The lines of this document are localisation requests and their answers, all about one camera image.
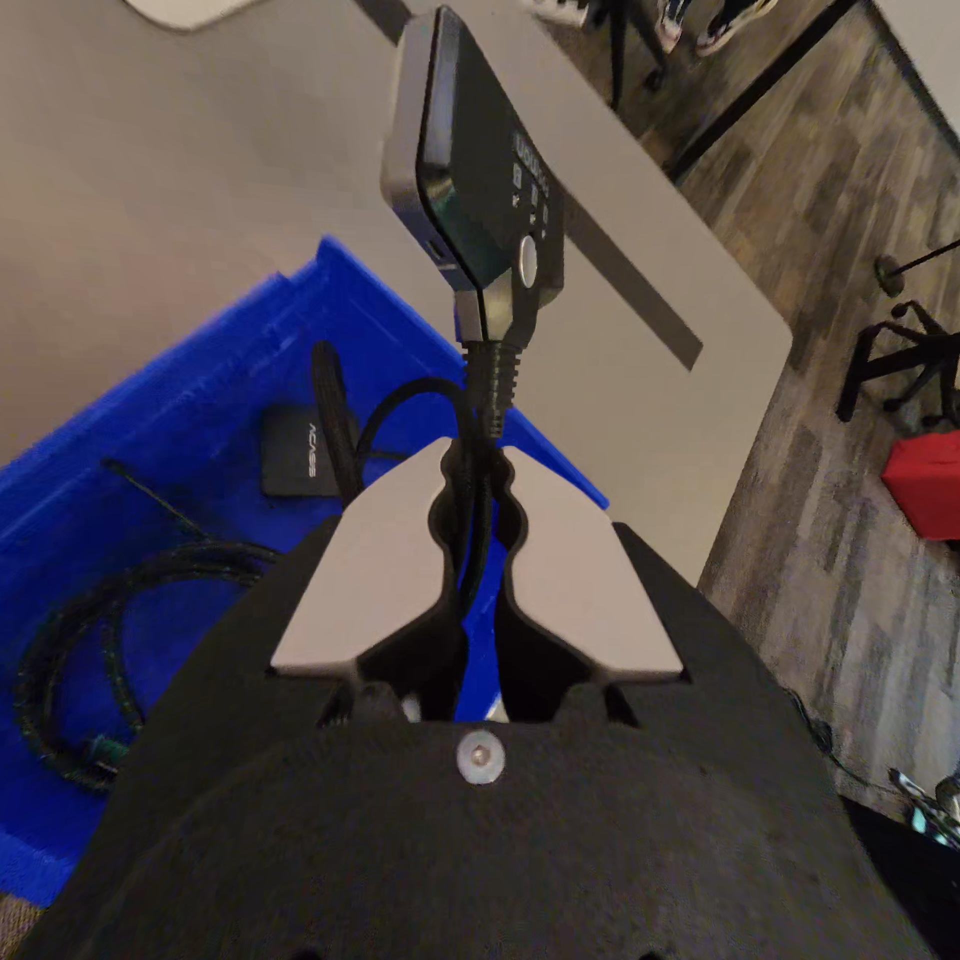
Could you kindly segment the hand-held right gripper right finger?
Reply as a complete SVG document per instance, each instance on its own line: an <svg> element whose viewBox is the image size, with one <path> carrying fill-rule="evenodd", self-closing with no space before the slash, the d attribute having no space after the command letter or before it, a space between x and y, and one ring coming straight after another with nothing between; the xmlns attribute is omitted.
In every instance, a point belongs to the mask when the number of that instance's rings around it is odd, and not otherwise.
<svg viewBox="0 0 960 960"><path fill-rule="evenodd" d="M494 478L507 551L494 633L508 721L549 722L581 685L680 681L685 666L606 511L516 446L498 452Z"/></svg>

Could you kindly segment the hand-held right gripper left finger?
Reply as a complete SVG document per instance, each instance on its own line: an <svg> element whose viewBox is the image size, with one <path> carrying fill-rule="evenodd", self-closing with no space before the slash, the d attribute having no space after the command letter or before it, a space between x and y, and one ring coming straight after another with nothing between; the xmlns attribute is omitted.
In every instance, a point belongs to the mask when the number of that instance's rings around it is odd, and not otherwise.
<svg viewBox="0 0 960 960"><path fill-rule="evenodd" d="M462 444L435 439L343 511L275 648L281 677L415 697L423 721L451 721L469 643L457 567Z"/></svg>

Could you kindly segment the blue plastic bin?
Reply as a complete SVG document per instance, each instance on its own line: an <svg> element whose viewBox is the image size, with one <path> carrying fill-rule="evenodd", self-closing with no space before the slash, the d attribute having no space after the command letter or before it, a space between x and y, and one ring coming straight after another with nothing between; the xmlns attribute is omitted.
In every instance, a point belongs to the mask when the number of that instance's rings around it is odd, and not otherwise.
<svg viewBox="0 0 960 960"><path fill-rule="evenodd" d="M2 894L54 903L107 798L68 783L27 746L14 711L18 666L44 623L107 575L187 540L117 461L215 539L289 551L334 498L282 500L260 486L259 427L271 407L313 405L310 354L334 345L361 424L402 384L463 382L459 351L337 242L271 277L2 469ZM150 710L204 635L242 596L226 582L170 584L132 599L126 669ZM54 717L80 749L131 738L93 635L69 661Z"/></svg>

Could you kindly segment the dark grey usb hub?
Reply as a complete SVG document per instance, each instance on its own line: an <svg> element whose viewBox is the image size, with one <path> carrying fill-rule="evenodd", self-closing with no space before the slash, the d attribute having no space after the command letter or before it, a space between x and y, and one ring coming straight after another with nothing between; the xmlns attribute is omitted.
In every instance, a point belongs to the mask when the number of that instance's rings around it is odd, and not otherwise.
<svg viewBox="0 0 960 960"><path fill-rule="evenodd" d="M565 196L450 6L402 30L380 186L453 291L457 340L525 351L565 284Z"/></svg>

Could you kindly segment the flat black drive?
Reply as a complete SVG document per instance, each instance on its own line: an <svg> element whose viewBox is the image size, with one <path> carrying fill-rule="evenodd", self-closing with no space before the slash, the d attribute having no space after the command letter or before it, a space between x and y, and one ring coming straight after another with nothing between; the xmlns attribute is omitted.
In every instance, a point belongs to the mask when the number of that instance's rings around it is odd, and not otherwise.
<svg viewBox="0 0 960 960"><path fill-rule="evenodd" d="M304 403L270 405L258 431L260 490L267 498L339 498L317 409Z"/></svg>

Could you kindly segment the red plastic bin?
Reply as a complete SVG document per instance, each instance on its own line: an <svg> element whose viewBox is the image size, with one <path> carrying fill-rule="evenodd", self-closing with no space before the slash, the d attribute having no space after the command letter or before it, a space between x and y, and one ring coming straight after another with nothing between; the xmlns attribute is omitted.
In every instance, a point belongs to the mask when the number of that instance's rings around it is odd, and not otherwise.
<svg viewBox="0 0 960 960"><path fill-rule="evenodd" d="M959 541L959 431L894 442L881 479L914 532Z"/></svg>

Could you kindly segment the black chair wheel base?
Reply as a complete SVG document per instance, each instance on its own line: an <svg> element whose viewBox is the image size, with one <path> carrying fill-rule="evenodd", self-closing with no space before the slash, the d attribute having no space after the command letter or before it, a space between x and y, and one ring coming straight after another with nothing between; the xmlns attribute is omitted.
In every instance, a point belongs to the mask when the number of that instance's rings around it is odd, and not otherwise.
<svg viewBox="0 0 960 960"><path fill-rule="evenodd" d="M940 426L958 430L959 333L943 328L914 299L897 303L889 319L859 332L834 409L837 420L852 420L866 384L907 373L916 375L900 394L883 399L881 410L897 414L935 383L939 410L925 414L920 425L926 431Z"/></svg>

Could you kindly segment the black round stand base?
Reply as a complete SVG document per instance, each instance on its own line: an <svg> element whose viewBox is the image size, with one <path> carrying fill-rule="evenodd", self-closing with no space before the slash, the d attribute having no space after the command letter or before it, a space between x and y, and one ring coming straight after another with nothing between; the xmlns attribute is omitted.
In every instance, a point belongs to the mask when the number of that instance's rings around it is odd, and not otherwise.
<svg viewBox="0 0 960 960"><path fill-rule="evenodd" d="M907 273L958 249L959 239L957 238L905 263L901 263L889 254L879 255L872 262L874 279L885 297L888 299L898 298L904 293Z"/></svg>

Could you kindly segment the black metal stand pole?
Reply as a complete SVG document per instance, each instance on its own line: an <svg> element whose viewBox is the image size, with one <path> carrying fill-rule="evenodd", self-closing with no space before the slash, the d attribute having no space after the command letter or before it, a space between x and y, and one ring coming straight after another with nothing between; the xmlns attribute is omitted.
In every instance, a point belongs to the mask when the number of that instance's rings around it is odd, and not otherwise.
<svg viewBox="0 0 960 960"><path fill-rule="evenodd" d="M663 166L663 173L678 186L704 155L793 70L858 5L858 1L833 1L811 19L798 35L708 124L697 132Z"/></svg>
<svg viewBox="0 0 960 960"><path fill-rule="evenodd" d="M654 69L643 80L643 87L651 93L662 88L667 74L666 52L658 38L656 24L642 1L596 2L593 25L606 24L609 39L610 109L617 114L622 94L626 66L627 28L632 27L654 59Z"/></svg>

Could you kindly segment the white stand base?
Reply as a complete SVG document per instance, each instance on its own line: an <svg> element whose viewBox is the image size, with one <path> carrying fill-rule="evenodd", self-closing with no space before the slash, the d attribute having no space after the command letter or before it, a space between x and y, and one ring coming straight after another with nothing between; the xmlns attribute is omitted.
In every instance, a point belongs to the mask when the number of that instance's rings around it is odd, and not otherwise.
<svg viewBox="0 0 960 960"><path fill-rule="evenodd" d="M261 1L123 1L139 18L163 31L193 34L246 12Z"/></svg>

